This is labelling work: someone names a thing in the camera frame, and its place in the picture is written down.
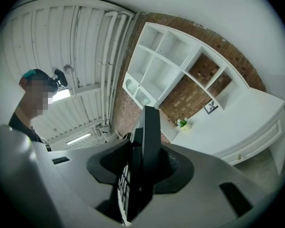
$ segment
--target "white wall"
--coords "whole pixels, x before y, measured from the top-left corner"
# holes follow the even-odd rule
[[[133,11],[180,16],[212,29],[244,53],[269,93],[285,100],[285,28],[266,0],[106,1]]]

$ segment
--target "white ceiling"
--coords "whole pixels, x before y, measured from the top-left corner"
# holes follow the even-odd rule
[[[80,6],[82,0],[32,2],[13,10],[0,28],[1,63],[19,82],[24,73],[39,68],[50,77],[54,69],[72,64],[81,93],[54,102],[33,127],[49,141],[52,150],[87,147],[104,143],[95,126],[101,123],[100,74],[104,41],[110,18],[105,9]],[[72,91],[71,75],[66,75]],[[91,133],[71,145],[66,142]]]

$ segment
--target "picture frame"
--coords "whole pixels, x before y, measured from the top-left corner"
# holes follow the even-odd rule
[[[207,112],[207,114],[210,114],[211,112],[213,112],[218,107],[219,106],[217,104],[215,104],[215,102],[213,100],[211,100],[204,106],[204,109]]]

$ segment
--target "desk drawer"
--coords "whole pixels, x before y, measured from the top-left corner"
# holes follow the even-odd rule
[[[231,165],[240,163],[271,145],[281,135],[281,132],[281,121],[278,120],[258,138],[253,141],[247,140],[243,148],[221,158]]]

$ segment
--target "brick wall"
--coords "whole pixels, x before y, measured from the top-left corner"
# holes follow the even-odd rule
[[[117,83],[112,128],[113,130],[117,130],[120,135],[125,135],[132,131],[133,125],[141,111],[131,97],[123,90],[122,84],[145,22],[169,26],[200,39],[223,55],[238,70],[250,87],[261,91],[266,90],[261,78],[247,58],[219,34],[193,21],[179,17],[159,13],[141,14],[130,37]],[[190,73],[203,84],[206,84],[212,74],[215,74],[218,70],[217,65],[204,55],[198,59],[195,66],[192,67]],[[223,74],[211,86],[210,91],[213,95],[217,95],[229,82],[230,78]],[[196,83],[187,76],[184,76],[160,105],[160,109],[175,123],[175,120],[179,118],[192,116],[210,100],[210,97]]]

